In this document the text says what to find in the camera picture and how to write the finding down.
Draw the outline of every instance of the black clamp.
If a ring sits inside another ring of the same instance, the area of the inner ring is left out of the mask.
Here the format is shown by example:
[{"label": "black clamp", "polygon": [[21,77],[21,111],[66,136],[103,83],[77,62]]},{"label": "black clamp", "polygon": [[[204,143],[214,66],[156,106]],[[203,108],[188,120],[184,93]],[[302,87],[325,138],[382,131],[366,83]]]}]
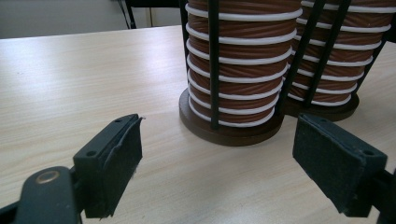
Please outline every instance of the black clamp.
[{"label": "black clamp", "polygon": [[332,122],[302,114],[298,118],[293,157],[347,217],[396,223],[396,178],[385,170],[387,155]]},{"label": "black clamp", "polygon": [[82,223],[113,216],[142,159],[136,114],[113,120],[73,158],[75,166],[51,167],[31,175],[18,202],[0,209],[0,223]]}]

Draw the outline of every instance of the black metal bar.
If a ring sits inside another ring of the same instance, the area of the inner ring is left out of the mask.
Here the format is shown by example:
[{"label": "black metal bar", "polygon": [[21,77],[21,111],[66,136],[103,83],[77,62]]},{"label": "black metal bar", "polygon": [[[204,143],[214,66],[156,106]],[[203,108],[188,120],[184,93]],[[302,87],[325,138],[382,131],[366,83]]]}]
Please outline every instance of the black metal bar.
[{"label": "black metal bar", "polygon": [[329,39],[326,41],[325,49],[318,62],[318,66],[312,79],[311,85],[309,86],[308,93],[305,96],[305,107],[311,106],[312,99],[314,98],[315,92],[317,91],[318,84],[320,82],[324,68],[326,67],[327,61],[329,60],[330,53],[332,52],[332,47],[334,46],[338,33],[341,30],[344,18],[347,15],[347,10],[349,9],[350,2],[351,0],[343,0],[338,8],[337,16],[334,20],[334,23],[332,24],[332,29],[330,30]]},{"label": "black metal bar", "polygon": [[276,113],[277,114],[280,114],[283,109],[283,106],[285,104],[285,101],[286,101],[286,98],[290,91],[293,80],[294,80],[295,76],[297,75],[297,70],[300,66],[301,60],[304,57],[306,47],[309,44],[309,40],[311,38],[312,33],[315,30],[315,27],[318,23],[320,13],[323,10],[325,3],[326,3],[326,0],[315,1],[315,4],[312,8],[311,15],[309,15],[308,21],[306,23],[304,33],[301,36],[301,40],[299,42],[298,48],[294,54],[293,61],[291,62],[288,76],[286,77],[286,80],[283,83],[282,91],[279,95],[279,100],[276,104]]},{"label": "black metal bar", "polygon": [[367,75],[369,74],[371,68],[373,67],[376,58],[378,57],[379,53],[381,52],[382,48],[384,48],[385,43],[391,39],[392,41],[394,41],[395,36],[394,35],[395,31],[396,31],[396,16],[393,16],[392,22],[391,22],[391,29],[386,31],[383,35],[382,35],[382,39],[381,39],[381,45],[376,48],[373,52],[373,61],[370,62],[369,64],[367,64],[364,68],[364,75],[363,77],[361,77],[358,80],[358,87],[352,92],[352,94],[356,94],[359,90],[359,88],[361,87],[361,84],[363,83],[364,79],[367,77]]},{"label": "black metal bar", "polygon": [[183,43],[184,43],[184,57],[186,59],[186,68],[187,71],[189,70],[189,65],[187,64],[187,56],[189,55],[189,50],[187,49],[186,43],[187,39],[189,39],[189,33],[187,32],[186,25],[189,21],[188,16],[189,13],[186,10],[186,4],[188,0],[179,0],[179,7],[180,7],[180,18],[181,18],[181,30],[183,32]]},{"label": "black metal bar", "polygon": [[132,12],[132,0],[125,0],[126,9],[129,14],[130,27],[136,29],[136,22],[134,21],[134,13]]},{"label": "black metal bar", "polygon": [[210,126],[219,128],[219,0],[207,0],[210,55]]}]

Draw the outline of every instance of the table surface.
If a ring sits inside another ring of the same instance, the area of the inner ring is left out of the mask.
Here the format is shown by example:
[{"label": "table surface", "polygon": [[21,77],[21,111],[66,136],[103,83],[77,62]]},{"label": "table surface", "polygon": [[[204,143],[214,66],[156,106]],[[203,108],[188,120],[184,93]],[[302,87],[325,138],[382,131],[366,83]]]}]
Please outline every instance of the table surface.
[{"label": "table surface", "polygon": [[[336,122],[396,167],[396,45],[387,43]],[[180,26],[0,40],[0,207],[23,181],[72,157],[111,120],[138,113],[143,159],[115,216],[100,223],[375,223],[337,213],[291,155],[296,118],[249,147],[206,142],[183,125]],[[98,219],[85,219],[96,223]]]}]

